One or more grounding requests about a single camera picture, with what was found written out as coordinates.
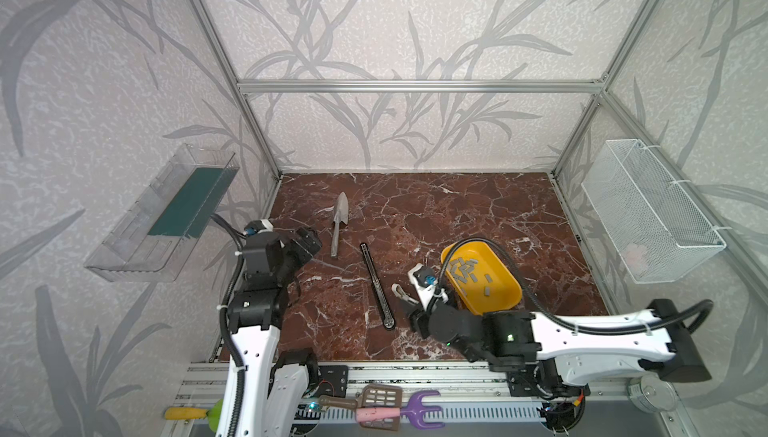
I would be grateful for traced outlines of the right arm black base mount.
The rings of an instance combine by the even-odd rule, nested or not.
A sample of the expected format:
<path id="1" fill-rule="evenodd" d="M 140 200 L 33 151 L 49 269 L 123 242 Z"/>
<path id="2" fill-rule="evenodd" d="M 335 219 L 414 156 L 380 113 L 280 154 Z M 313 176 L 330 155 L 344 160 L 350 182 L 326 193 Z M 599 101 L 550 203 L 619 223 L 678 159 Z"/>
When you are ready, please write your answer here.
<path id="1" fill-rule="evenodd" d="M 512 397 L 536 397 L 544 401 L 553 401 L 573 400 L 580 396 L 591 395 L 588 385 L 566 384 L 558 372 L 554 359 L 526 364 L 524 367 L 507 372 L 506 381 Z"/>

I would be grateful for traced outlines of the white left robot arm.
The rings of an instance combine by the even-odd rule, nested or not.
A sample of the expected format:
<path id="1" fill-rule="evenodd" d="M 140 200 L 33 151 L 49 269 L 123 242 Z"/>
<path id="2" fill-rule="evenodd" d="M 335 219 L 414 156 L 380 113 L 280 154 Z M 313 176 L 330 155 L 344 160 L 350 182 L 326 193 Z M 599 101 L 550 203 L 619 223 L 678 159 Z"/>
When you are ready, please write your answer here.
<path id="1" fill-rule="evenodd" d="M 265 222 L 233 237 L 235 270 L 217 306 L 230 363 L 214 434 L 288 436 L 301 399 L 319 383 L 319 367 L 310 348 L 278 354 L 277 347 L 288 285 L 322 243 L 310 227 L 288 236 Z"/>

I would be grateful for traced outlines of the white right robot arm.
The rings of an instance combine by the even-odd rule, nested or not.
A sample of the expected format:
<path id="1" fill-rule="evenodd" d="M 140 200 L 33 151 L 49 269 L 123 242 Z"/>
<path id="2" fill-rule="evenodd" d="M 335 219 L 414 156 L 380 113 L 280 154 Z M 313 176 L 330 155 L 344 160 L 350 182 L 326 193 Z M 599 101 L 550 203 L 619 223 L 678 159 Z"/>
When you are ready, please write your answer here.
<path id="1" fill-rule="evenodd" d="M 699 383 L 711 374 L 692 335 L 712 308 L 709 299 L 683 311 L 670 299 L 655 299 L 624 315 L 499 311 L 478 316 L 439 303 L 432 311 L 413 311 L 412 327 L 469 362 L 483 361 L 490 371 L 517 380 L 528 377 L 547 391 L 643 372 L 664 382 Z"/>

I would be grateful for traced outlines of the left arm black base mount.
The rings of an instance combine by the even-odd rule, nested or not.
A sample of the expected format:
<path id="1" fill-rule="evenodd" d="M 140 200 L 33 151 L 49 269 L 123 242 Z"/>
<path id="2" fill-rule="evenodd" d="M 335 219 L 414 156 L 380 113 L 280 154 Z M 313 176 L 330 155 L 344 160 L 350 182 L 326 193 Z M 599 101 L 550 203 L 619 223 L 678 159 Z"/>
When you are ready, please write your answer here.
<path id="1" fill-rule="evenodd" d="M 314 377 L 310 378 L 305 398 L 317 398 L 322 395 L 345 398 L 349 383 L 348 365 L 320 364 Z"/>

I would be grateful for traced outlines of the beige stapler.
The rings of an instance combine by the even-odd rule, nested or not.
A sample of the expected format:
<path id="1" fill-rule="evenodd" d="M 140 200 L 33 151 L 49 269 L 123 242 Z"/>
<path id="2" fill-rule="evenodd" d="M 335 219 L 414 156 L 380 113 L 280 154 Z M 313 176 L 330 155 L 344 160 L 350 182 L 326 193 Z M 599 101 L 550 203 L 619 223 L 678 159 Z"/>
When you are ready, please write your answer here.
<path id="1" fill-rule="evenodd" d="M 411 297 L 404 288 L 399 283 L 394 283 L 391 285 L 391 290 L 393 294 L 400 299 L 403 302 L 406 302 L 410 305 L 418 305 L 420 303 L 419 300 L 414 299 Z"/>

